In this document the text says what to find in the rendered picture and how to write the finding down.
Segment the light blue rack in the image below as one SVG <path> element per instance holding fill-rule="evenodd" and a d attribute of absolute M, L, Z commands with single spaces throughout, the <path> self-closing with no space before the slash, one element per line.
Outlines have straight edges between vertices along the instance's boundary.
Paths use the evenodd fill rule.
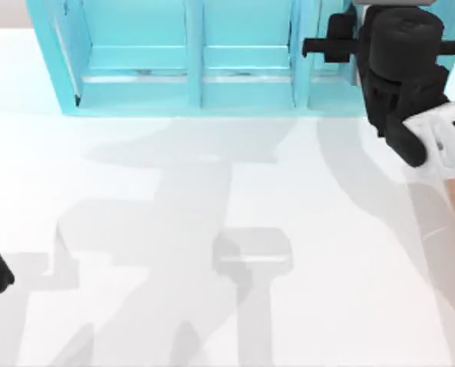
<path fill-rule="evenodd" d="M 25 0 L 61 111 L 364 113 L 356 60 L 301 53 L 352 0 Z M 455 0 L 429 11 L 455 38 Z"/>

